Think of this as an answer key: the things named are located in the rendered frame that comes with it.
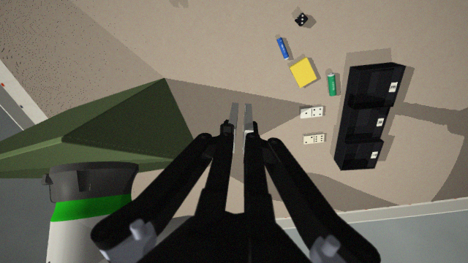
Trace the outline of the green aa battery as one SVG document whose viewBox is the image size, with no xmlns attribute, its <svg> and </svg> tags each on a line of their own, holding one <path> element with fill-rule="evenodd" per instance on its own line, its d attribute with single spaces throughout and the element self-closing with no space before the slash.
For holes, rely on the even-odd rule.
<svg viewBox="0 0 468 263">
<path fill-rule="evenodd" d="M 328 88 L 329 88 L 329 95 L 335 96 L 336 95 L 336 78 L 335 78 L 334 72 L 331 72 L 328 74 Z"/>
</svg>

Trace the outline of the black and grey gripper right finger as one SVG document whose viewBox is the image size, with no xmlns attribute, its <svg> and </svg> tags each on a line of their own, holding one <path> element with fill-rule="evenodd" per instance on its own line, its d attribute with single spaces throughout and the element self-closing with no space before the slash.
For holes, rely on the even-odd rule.
<svg viewBox="0 0 468 263">
<path fill-rule="evenodd" d="M 312 263 L 381 262 L 377 249 L 336 214 L 284 143 L 260 138 L 252 104 L 245 104 L 243 154 L 249 263 L 284 263 L 265 168 Z"/>
</svg>

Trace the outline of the blue battery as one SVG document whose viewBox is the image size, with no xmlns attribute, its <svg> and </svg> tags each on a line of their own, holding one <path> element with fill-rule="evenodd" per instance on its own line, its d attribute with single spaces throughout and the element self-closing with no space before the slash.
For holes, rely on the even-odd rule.
<svg viewBox="0 0 468 263">
<path fill-rule="evenodd" d="M 284 59 L 287 60 L 289 58 L 289 55 L 288 55 L 287 49 L 286 49 L 286 47 L 284 45 L 283 39 L 280 37 L 280 38 L 277 39 L 277 42 L 278 42 L 279 47 L 281 49 L 282 55 L 284 56 Z"/>
</svg>

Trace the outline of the black three-compartment bin rack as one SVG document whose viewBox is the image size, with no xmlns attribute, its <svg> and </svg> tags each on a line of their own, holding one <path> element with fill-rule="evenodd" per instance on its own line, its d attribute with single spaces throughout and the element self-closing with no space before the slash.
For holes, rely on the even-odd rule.
<svg viewBox="0 0 468 263">
<path fill-rule="evenodd" d="M 341 171 L 376 167 L 405 68 L 393 62 L 350 67 L 333 158 Z"/>
</svg>

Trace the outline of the yellow rectangular block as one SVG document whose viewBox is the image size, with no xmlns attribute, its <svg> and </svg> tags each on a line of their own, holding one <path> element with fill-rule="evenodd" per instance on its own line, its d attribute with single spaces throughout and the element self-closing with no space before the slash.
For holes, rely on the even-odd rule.
<svg viewBox="0 0 468 263">
<path fill-rule="evenodd" d="M 317 79 L 307 57 L 289 68 L 300 88 Z"/>
</svg>

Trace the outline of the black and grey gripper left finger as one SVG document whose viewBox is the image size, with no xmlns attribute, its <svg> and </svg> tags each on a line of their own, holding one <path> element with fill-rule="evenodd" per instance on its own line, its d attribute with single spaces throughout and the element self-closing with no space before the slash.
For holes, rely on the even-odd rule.
<svg viewBox="0 0 468 263">
<path fill-rule="evenodd" d="M 136 199 L 94 226 L 91 239 L 109 263 L 136 263 L 152 250 L 210 163 L 179 263 L 215 263 L 235 153 L 236 119 L 238 103 L 233 102 L 219 136 L 199 134 Z"/>
</svg>

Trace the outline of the black die with white pips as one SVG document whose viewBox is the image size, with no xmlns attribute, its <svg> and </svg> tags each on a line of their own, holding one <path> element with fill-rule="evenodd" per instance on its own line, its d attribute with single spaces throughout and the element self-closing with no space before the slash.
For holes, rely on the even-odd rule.
<svg viewBox="0 0 468 263">
<path fill-rule="evenodd" d="M 296 19 L 295 19 L 295 22 L 299 25 L 299 26 L 302 26 L 306 21 L 308 20 L 308 18 L 304 15 L 304 13 L 302 12 Z"/>
</svg>

